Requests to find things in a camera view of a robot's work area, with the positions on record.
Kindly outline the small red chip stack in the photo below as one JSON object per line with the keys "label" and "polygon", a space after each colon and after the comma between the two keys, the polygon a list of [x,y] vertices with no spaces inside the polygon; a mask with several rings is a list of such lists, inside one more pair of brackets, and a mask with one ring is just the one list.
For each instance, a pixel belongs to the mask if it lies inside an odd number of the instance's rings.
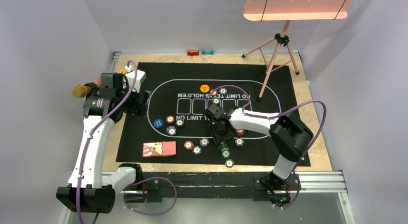
{"label": "small red chip stack", "polygon": [[235,130],[235,133],[236,133],[238,136],[242,136],[242,135],[244,134],[244,132],[245,132],[245,130]]}

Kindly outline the red poker chip stack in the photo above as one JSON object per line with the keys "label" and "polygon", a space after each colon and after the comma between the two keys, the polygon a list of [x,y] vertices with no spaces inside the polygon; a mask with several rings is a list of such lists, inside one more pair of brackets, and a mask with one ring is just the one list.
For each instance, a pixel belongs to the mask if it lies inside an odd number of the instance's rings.
{"label": "red poker chip stack", "polygon": [[184,148],[188,151],[192,151],[195,147],[194,143],[192,141],[185,141],[184,142]]}

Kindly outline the orange big blind button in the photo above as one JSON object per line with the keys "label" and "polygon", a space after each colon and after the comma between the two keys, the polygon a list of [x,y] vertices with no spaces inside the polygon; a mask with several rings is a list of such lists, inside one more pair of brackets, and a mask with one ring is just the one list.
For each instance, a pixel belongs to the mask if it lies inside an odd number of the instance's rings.
{"label": "orange big blind button", "polygon": [[207,93],[207,92],[210,91],[210,87],[208,85],[206,85],[206,84],[203,84],[203,85],[200,86],[200,91],[203,92],[203,93]]}

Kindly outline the blue small blind button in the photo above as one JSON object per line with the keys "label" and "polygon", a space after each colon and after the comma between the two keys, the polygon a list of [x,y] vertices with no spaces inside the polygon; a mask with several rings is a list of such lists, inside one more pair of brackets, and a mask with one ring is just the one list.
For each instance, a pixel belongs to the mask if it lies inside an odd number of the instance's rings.
{"label": "blue small blind button", "polygon": [[153,121],[153,126],[156,129],[162,128],[164,126],[164,124],[165,123],[164,123],[164,121],[162,119],[156,119],[156,120]]}

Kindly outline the single blue poker chip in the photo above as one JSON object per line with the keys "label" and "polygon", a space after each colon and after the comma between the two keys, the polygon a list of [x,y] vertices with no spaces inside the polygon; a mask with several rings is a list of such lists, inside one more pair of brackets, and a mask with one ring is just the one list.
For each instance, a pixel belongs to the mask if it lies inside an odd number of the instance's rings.
{"label": "single blue poker chip", "polygon": [[167,133],[168,135],[170,135],[170,136],[174,136],[174,135],[177,134],[177,129],[176,129],[175,126],[168,126],[168,127],[166,128],[166,133]]}

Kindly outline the red playing card box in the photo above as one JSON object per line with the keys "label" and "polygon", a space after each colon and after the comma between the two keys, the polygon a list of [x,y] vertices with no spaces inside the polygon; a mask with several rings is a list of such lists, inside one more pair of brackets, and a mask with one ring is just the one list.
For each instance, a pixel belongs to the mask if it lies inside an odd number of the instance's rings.
{"label": "red playing card box", "polygon": [[176,152],[177,148],[175,141],[144,143],[142,149],[142,157],[168,157],[175,155]]}

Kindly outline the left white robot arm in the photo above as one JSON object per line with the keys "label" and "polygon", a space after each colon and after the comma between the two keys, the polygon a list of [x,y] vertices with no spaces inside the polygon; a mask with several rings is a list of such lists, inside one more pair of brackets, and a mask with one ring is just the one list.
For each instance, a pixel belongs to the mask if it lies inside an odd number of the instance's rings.
{"label": "left white robot arm", "polygon": [[149,93],[142,91],[144,71],[126,74],[103,73],[101,82],[79,85],[73,95],[84,97],[83,136],[74,171],[66,186],[58,187],[56,198],[72,212],[109,213],[116,195],[125,187],[143,185],[141,167],[124,163],[106,179],[102,168],[107,143],[114,125],[123,114],[145,116]]}

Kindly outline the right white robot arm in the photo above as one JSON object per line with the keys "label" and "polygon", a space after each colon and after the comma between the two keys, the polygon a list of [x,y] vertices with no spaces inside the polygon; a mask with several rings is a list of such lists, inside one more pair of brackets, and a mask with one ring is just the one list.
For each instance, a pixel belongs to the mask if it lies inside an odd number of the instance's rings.
{"label": "right white robot arm", "polygon": [[236,130],[246,130],[271,137],[279,152],[270,176],[271,185],[281,189],[289,182],[289,175],[307,152],[314,134],[293,111],[260,113],[241,107],[220,108],[210,105],[204,112],[210,120],[208,128],[216,145],[235,136]]}

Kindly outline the single green poker chip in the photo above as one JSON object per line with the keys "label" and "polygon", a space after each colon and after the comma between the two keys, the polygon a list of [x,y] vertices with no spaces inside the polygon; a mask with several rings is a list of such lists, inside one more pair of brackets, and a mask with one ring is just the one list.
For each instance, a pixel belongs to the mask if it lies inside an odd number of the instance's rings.
{"label": "single green poker chip", "polygon": [[184,126],[185,121],[184,121],[184,119],[176,119],[175,124],[176,124],[178,127],[182,127],[182,126]]}

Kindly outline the blue poker chip stack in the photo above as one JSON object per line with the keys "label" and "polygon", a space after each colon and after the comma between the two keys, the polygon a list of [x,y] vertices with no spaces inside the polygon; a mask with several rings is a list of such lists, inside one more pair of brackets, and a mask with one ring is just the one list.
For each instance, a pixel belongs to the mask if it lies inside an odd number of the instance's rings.
{"label": "blue poker chip stack", "polygon": [[202,138],[201,140],[200,140],[200,146],[201,147],[206,147],[206,146],[208,146],[209,145],[209,140],[207,139],[207,138]]}

